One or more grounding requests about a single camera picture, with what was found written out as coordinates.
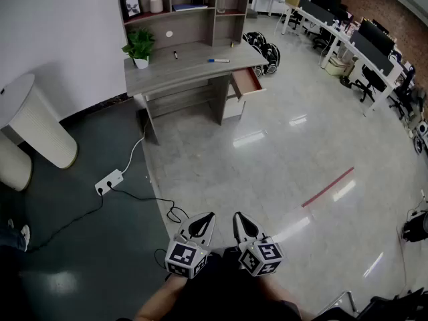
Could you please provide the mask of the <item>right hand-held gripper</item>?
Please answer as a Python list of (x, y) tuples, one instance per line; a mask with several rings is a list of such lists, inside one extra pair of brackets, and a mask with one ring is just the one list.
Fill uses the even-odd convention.
[[(260, 223), (238, 211), (233, 215), (233, 234), (241, 250), (238, 261), (243, 269), (253, 277), (276, 272), (284, 255), (278, 243), (271, 237), (265, 237), (265, 231)], [(243, 238), (263, 239), (241, 243)]]

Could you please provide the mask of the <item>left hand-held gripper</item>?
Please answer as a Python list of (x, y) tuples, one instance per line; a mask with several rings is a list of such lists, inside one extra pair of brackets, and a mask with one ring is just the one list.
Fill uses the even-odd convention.
[(193, 279), (205, 267), (211, 253), (208, 246), (213, 236), (215, 222), (214, 212), (206, 212), (195, 215), (181, 224), (180, 234), (176, 234), (170, 240), (165, 255), (165, 267), (169, 273)]

